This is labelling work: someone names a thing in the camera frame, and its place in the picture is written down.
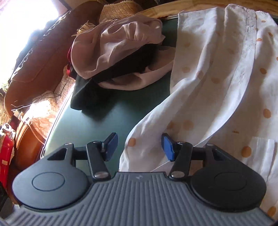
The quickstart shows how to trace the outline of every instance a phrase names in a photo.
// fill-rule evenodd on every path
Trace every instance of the red object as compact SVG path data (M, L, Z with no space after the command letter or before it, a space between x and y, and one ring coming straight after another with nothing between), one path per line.
M19 125L20 121L18 120L17 117L15 117L14 115L12 116L12 118L9 121L9 125L11 125L11 127L16 130L18 125Z
M1 151L0 151L0 181L5 189L7 189L7 179L12 150L14 147L15 131L9 124L4 124L0 130L1 133Z
M70 57L71 48L72 48L72 46L70 47L70 49L68 51L68 55L67 55L67 58L68 58L68 61L69 61L68 65L67 65L67 74L68 74L68 76L70 76L70 71L71 71L71 67L72 67L72 65L71 65L71 57Z

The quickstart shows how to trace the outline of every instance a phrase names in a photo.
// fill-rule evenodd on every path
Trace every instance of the red bottle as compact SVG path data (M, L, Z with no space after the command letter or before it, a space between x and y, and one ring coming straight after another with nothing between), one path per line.
M8 123L5 123L0 130L0 181L5 189L15 134L15 130Z

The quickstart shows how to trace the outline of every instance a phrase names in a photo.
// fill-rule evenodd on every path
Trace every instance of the black fabric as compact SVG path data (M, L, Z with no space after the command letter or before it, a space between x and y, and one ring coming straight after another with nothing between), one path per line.
M69 74L68 76L73 78L74 80L76 80L77 78L77 73L76 71L74 70L73 66L71 63L68 63L68 66L67 66L67 70L69 70Z
M146 44L89 79L83 79L77 75L71 98L71 108L85 110L106 101L113 90L102 88L98 83L133 72L143 72L153 61L156 46L156 44Z

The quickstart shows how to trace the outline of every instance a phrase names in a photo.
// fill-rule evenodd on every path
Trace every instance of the sunlight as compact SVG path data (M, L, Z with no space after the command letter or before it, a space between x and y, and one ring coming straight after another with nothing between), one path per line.
M0 14L0 86L13 72L30 34L58 17L51 0L10 0Z

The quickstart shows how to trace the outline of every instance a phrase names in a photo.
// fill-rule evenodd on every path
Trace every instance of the black round pad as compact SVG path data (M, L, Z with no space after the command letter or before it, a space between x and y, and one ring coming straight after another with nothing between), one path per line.
M259 206L266 192L264 179L241 162L216 161L191 177L193 192L206 204L223 211Z
M15 197L40 210L61 208L82 197L89 184L86 174L70 164L72 148L62 146L18 174L12 185Z

